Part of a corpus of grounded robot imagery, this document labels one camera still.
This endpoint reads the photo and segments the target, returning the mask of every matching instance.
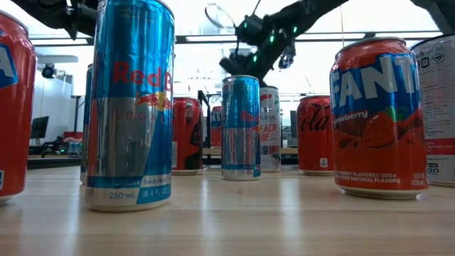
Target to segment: soda can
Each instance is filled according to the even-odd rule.
[[[97,13],[85,202],[159,207],[171,195],[174,17],[156,0],[102,0]]]
[[[334,170],[330,96],[310,96],[297,107],[299,170],[305,175],[332,176]]]
[[[405,41],[346,46],[330,88],[336,183],[351,195],[384,199],[428,189],[417,64]]]
[[[35,70],[28,29],[0,11],[0,205],[25,186]]]
[[[278,172],[282,167],[282,122],[279,115],[278,88],[273,86],[259,89],[260,119],[260,151],[261,172]]]
[[[172,174],[194,175],[202,171],[203,110],[199,100],[174,98]]]
[[[455,187],[455,36],[422,41],[412,52],[422,90],[428,182]]]
[[[210,113],[210,146],[221,146],[221,106]]]
[[[223,80],[221,104],[221,176],[254,181],[261,176],[259,81],[248,75]]]
[[[82,155],[80,157],[80,182],[82,182],[83,185],[85,185],[85,174],[87,173],[90,103],[92,102],[92,72],[93,64],[90,64],[87,67],[87,77],[85,82],[84,127],[82,128]]]

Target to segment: can rim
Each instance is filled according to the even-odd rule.
[[[433,37],[433,38],[425,39],[425,40],[423,40],[423,41],[420,41],[420,42],[414,44],[414,45],[411,46],[409,49],[410,49],[410,50],[414,50],[414,48],[416,48],[417,46],[420,46],[420,45],[422,45],[422,44],[424,44],[424,43],[433,41],[433,40],[435,40],[435,39],[447,37],[447,36],[455,36],[455,33],[450,33],[450,34],[446,34],[446,35],[440,35],[440,36],[435,36],[435,37]]]
[[[330,98],[330,95],[309,95],[309,96],[305,96],[305,97],[301,98],[300,101],[305,100],[305,99],[318,98],[318,97],[329,97]]]
[[[252,75],[231,75],[230,77],[224,78],[221,82],[225,82],[225,80],[227,80],[229,78],[254,78],[255,80],[257,80],[259,82],[259,79],[255,78]]]
[[[349,46],[343,47],[341,50],[339,50],[339,51],[335,54],[335,58],[337,58],[338,55],[339,55],[340,53],[342,53],[343,51],[348,50],[349,48],[352,48],[352,47],[354,47],[354,46],[359,46],[359,45],[364,44],[364,43],[369,43],[369,42],[373,42],[373,41],[382,41],[382,40],[396,40],[396,41],[401,41],[401,42],[405,43],[405,45],[406,45],[406,40],[403,39],[403,38],[397,37],[397,36],[378,36],[378,37],[374,37],[374,38],[367,38],[367,39],[363,39],[363,40],[359,40],[359,41],[357,41],[357,42],[354,42],[354,43],[350,44]]]
[[[278,90],[278,87],[271,86],[271,85],[261,87],[260,89],[267,89],[267,88],[273,88],[273,89],[277,89]]]
[[[27,26],[24,23],[22,23],[22,21],[19,21],[16,17],[14,17],[11,14],[9,14],[9,13],[7,13],[5,11],[2,11],[2,10],[0,10],[0,14],[12,19],[17,24],[21,25],[27,31],[27,35],[28,35],[28,28],[27,28]]]
[[[169,12],[171,12],[171,15],[172,15],[172,18],[175,18],[172,10],[171,10],[171,7],[169,7],[169,5],[167,5],[165,2],[163,2],[162,0],[154,0],[155,2],[159,2],[162,6],[166,7],[166,9],[168,9]]]

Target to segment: blue and silver can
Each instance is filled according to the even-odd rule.
[[[90,103],[92,102],[92,71],[93,64],[87,67],[87,77],[85,78],[85,100],[84,100],[84,122],[82,128],[82,154],[80,157],[80,182],[85,185],[85,174],[87,173],[88,158],[88,134],[90,122]]]
[[[221,176],[254,181],[261,176],[259,81],[247,75],[223,80],[221,103]]]
[[[171,195],[174,18],[157,0],[101,0],[85,202],[162,206]]]

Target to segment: can bottom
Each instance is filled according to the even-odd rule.
[[[7,196],[0,196],[0,206],[4,205],[6,202],[8,202],[11,198],[13,198],[14,196],[17,196],[19,193],[17,194],[13,194],[13,195],[7,195]]]
[[[281,169],[261,169],[261,173],[277,173],[282,171]]]
[[[455,188],[455,183],[454,182],[428,181],[428,183],[430,185],[433,185],[433,186],[446,186],[446,187]]]
[[[177,176],[189,176],[189,175],[196,175],[198,174],[199,171],[202,171],[202,169],[196,169],[196,170],[172,170],[172,175],[177,175]]]
[[[380,189],[366,189],[366,188],[351,188],[346,186],[339,186],[348,195],[360,196],[365,198],[376,198],[376,199],[388,199],[388,200],[412,200],[417,195],[426,191],[424,190],[412,190],[412,191],[386,191]]]
[[[259,177],[224,177],[222,176],[223,179],[226,181],[257,181],[259,180]]]
[[[107,213],[126,213],[132,211],[140,211],[140,210],[150,210],[153,208],[158,208],[160,206],[165,205],[168,202],[168,199],[153,202],[153,203],[145,203],[143,205],[135,205],[135,206],[94,206],[88,205],[91,210],[99,211],[99,212],[107,212]]]
[[[311,170],[300,170],[301,174],[307,176],[333,176],[333,171],[311,171]]]
[[[86,179],[87,179],[86,174],[80,173],[79,180],[80,180],[80,182],[82,182],[83,185],[85,185]]]

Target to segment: computer monitor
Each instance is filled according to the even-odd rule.
[[[49,117],[33,118],[31,123],[30,139],[42,139],[46,137]]]

